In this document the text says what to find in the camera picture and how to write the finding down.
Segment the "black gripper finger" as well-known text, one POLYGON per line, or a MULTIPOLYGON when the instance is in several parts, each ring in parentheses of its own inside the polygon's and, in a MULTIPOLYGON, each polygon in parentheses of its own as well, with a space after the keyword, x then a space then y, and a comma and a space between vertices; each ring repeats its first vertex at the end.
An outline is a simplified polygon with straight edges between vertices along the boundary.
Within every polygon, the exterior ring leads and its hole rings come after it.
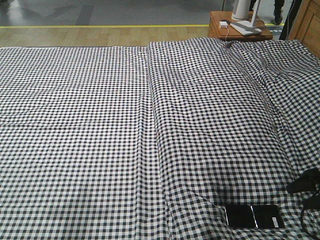
POLYGON ((308 169, 286 187, 289 193, 316 192, 320 183, 320 170, 308 169))

